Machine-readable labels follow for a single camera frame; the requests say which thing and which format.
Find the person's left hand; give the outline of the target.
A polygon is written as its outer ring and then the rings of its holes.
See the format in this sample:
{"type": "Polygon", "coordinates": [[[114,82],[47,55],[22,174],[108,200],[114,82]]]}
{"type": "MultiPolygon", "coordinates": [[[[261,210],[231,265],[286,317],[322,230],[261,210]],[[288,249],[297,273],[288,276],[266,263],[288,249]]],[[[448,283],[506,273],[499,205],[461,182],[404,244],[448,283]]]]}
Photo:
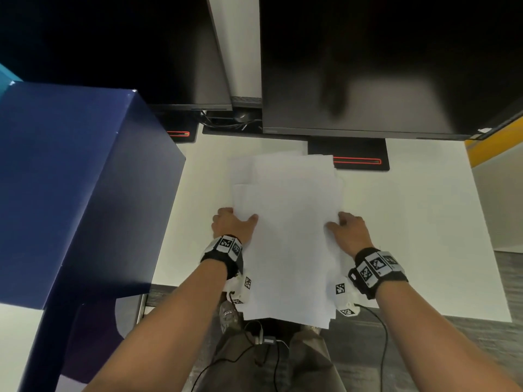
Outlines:
{"type": "Polygon", "coordinates": [[[213,238],[229,235],[238,238],[241,244],[247,244],[251,240],[256,226],[242,226],[241,221],[234,215],[233,208],[220,208],[212,218],[213,238]]]}

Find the person's right hand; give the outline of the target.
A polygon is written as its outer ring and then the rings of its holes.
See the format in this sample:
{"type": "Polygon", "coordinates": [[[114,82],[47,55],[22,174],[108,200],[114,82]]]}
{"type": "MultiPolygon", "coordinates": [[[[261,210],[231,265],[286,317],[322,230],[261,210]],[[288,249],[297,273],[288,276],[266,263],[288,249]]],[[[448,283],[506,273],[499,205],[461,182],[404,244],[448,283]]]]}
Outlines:
{"type": "Polygon", "coordinates": [[[339,212],[338,222],[336,223],[343,226],[343,234],[338,238],[334,237],[334,239],[340,249],[353,259],[362,250],[374,247],[369,230],[362,217],[354,216],[348,212],[339,212]]]}

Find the stack of white paper sheets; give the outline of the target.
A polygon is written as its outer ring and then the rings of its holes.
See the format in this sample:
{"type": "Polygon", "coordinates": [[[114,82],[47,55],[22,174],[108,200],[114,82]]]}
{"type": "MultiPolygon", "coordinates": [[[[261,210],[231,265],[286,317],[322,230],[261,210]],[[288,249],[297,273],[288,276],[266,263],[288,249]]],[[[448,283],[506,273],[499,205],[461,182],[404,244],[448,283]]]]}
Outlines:
{"type": "Polygon", "coordinates": [[[343,199],[333,157],[286,151],[232,158],[229,167],[235,215],[258,215],[243,249],[252,279],[248,301],[239,304],[244,318],[327,329],[336,317],[328,288],[342,258],[325,228],[343,199]]]}

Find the person's left forearm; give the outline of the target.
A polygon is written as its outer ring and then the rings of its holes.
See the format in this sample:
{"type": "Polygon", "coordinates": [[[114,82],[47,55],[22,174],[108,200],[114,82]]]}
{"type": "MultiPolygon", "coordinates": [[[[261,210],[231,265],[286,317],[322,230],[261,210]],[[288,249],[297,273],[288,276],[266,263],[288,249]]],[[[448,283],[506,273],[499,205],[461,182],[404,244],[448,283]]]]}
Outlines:
{"type": "Polygon", "coordinates": [[[204,260],[124,339],[83,392],[181,392],[226,283],[204,260]]]}

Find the person's right forearm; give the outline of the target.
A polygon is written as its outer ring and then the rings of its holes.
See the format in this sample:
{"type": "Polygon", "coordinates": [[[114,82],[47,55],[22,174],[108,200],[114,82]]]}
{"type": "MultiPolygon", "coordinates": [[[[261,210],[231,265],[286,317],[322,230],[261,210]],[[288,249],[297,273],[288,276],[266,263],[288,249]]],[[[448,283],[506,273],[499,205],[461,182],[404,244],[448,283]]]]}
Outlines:
{"type": "Polygon", "coordinates": [[[408,282],[383,282],[376,302],[419,392],[523,392],[408,282]]]}

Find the black marker wristband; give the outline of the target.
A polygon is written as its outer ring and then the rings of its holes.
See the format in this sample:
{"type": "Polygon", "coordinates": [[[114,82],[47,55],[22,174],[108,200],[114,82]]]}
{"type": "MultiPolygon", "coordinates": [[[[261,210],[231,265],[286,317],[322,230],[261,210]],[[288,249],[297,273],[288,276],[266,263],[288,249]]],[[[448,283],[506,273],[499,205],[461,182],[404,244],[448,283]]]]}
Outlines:
{"type": "Polygon", "coordinates": [[[404,269],[388,251],[374,247],[360,250],[354,257],[355,266],[348,279],[360,294],[374,300],[379,286],[387,281],[408,282],[404,269]]]}
{"type": "Polygon", "coordinates": [[[219,261],[226,266],[227,280],[244,274],[243,245],[234,235],[215,238],[204,250],[200,262],[207,259],[219,261]]]}

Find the black monitor base red-lined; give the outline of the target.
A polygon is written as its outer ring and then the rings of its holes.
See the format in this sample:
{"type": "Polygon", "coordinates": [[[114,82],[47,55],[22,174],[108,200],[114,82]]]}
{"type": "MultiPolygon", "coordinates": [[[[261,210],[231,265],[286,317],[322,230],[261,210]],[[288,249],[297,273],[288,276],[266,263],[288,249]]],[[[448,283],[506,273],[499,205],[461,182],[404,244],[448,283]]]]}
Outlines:
{"type": "Polygon", "coordinates": [[[332,156],[334,167],[339,170],[390,170],[384,138],[310,137],[308,154],[332,156]]]}
{"type": "Polygon", "coordinates": [[[199,122],[192,111],[155,112],[160,124],[177,144],[194,143],[198,134],[199,122]]]}

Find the person's grey shoe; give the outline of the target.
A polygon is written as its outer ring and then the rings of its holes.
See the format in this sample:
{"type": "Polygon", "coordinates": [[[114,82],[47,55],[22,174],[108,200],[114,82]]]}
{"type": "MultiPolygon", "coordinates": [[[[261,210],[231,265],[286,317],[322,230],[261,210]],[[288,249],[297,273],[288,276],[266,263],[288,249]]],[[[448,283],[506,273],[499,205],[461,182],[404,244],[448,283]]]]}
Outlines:
{"type": "Polygon", "coordinates": [[[223,335],[243,331],[242,317],[233,303],[224,301],[220,304],[219,318],[223,335]]]}

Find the person's grey trousers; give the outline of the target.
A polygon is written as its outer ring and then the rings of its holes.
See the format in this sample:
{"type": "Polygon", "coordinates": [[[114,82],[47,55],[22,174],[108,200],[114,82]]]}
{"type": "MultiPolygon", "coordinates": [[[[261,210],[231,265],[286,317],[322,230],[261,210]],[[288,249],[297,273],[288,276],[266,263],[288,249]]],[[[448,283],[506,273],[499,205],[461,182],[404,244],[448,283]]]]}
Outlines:
{"type": "Polygon", "coordinates": [[[191,392],[348,392],[321,329],[271,319],[226,333],[191,392]]]}

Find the wide black computer monitor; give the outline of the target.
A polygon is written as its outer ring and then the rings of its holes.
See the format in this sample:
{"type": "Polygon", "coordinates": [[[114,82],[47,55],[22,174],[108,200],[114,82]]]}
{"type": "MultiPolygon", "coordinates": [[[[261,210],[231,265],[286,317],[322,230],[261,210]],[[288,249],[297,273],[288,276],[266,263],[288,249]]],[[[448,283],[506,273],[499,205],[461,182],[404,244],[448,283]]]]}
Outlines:
{"type": "Polygon", "coordinates": [[[266,130],[466,140],[523,116],[523,0],[259,0],[259,23],[266,130]]]}

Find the large dark blue cardboard box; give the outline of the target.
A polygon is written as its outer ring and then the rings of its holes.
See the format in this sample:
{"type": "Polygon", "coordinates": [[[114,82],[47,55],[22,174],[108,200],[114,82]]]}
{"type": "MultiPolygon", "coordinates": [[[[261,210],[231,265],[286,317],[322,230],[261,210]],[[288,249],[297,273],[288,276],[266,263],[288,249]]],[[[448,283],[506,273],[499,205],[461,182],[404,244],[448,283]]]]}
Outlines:
{"type": "Polygon", "coordinates": [[[81,392],[143,315],[185,156],[135,90],[0,97],[0,392],[81,392]]]}

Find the yellow panel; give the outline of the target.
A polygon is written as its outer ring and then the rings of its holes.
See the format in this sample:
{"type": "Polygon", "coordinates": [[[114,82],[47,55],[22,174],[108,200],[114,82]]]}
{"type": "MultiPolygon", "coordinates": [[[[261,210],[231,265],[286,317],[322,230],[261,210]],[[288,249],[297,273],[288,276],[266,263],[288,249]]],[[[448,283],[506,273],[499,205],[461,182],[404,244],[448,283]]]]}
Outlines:
{"type": "Polygon", "coordinates": [[[485,140],[467,140],[465,147],[472,168],[523,143],[523,116],[485,140]]]}

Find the teal box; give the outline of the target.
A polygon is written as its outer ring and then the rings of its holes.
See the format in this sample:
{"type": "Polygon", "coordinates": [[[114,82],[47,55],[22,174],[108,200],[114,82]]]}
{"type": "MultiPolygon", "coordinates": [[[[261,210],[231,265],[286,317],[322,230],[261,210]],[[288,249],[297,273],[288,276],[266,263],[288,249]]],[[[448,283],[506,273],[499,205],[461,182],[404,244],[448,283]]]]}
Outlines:
{"type": "Polygon", "coordinates": [[[23,82],[23,80],[0,63],[0,98],[15,82],[23,82]]]}

